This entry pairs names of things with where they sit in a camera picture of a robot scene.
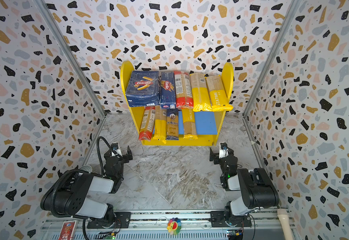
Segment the yellow Pastatime bag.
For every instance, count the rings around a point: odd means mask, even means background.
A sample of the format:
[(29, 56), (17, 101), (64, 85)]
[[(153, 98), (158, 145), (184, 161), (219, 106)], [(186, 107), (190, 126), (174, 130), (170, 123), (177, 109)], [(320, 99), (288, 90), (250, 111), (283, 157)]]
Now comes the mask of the yellow Pastatime bag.
[(195, 116), (192, 109), (182, 109), (184, 139), (197, 140)]
[(233, 106), (228, 102), (221, 76), (210, 76), (206, 77), (205, 80), (209, 91), (212, 111), (231, 111)]

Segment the red spaghetti bag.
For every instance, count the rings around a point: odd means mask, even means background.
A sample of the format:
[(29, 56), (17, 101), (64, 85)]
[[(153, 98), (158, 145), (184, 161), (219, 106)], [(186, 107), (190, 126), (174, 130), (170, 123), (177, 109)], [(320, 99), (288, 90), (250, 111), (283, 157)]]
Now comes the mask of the red spaghetti bag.
[(155, 122), (155, 107), (145, 107), (138, 139), (140, 141), (150, 141), (152, 139), (152, 132)]
[(174, 71), (176, 107), (178, 109), (193, 109), (192, 88), (189, 74)]

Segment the yellow spaghetti bag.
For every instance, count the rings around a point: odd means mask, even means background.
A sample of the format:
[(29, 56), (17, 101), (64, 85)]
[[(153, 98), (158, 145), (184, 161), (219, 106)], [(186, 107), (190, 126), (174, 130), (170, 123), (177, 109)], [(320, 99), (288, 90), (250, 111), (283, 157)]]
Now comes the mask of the yellow spaghetti bag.
[(200, 73), (190, 74), (194, 112), (212, 112), (205, 76)]
[(153, 140), (157, 140), (166, 144), (166, 121), (167, 115), (166, 110), (161, 109), (160, 106), (155, 106), (155, 125)]

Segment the Ankara spaghetti bag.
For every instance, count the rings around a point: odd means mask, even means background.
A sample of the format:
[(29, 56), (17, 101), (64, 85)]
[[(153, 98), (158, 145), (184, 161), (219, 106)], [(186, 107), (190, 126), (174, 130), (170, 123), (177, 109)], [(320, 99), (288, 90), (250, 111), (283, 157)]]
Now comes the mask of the Ankara spaghetti bag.
[(166, 111), (166, 140), (179, 140), (178, 109), (169, 109)]

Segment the blue Barilla rigatoni box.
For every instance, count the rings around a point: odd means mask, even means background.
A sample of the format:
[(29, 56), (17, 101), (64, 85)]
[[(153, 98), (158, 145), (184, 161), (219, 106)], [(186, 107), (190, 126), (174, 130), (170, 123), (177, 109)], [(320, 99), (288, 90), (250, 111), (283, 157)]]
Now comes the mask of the blue Barilla rigatoni box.
[(132, 71), (125, 91), (129, 107), (152, 107), (160, 102), (159, 71)]

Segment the blue Barilla spaghetti box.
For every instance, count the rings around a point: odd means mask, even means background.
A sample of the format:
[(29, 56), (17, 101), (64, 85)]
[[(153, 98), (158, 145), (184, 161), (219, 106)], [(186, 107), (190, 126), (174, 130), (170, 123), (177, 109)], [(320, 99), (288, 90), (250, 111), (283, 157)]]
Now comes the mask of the blue Barilla spaghetti box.
[(175, 79), (173, 72), (161, 72), (161, 96), (160, 96), (160, 108), (161, 109), (175, 109), (176, 108), (176, 92), (175, 92)]

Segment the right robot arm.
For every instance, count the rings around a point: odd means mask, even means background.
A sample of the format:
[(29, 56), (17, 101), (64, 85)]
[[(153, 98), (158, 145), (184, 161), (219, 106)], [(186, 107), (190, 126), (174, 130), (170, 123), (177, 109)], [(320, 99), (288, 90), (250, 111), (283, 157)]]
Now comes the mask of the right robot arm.
[(240, 192), (240, 197), (229, 201), (224, 210), (212, 212), (212, 226), (246, 226), (251, 212), (276, 207), (279, 204), (278, 192), (264, 168), (244, 169), (238, 164), (234, 151), (225, 143), (219, 152), (210, 150), (209, 160), (221, 169), (220, 184), (228, 192)]

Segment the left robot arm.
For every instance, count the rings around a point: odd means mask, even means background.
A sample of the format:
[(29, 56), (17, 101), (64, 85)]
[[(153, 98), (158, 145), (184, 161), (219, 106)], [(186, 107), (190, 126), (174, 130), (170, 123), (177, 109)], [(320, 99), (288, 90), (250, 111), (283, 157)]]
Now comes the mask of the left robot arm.
[(115, 194), (123, 181), (124, 164), (129, 163), (133, 155), (130, 148), (122, 155), (119, 146), (111, 144), (104, 158), (102, 175), (82, 169), (68, 170), (62, 174), (42, 197), (41, 209), (57, 218), (74, 217), (112, 224), (116, 218), (113, 206), (92, 200), (87, 195), (91, 192)]

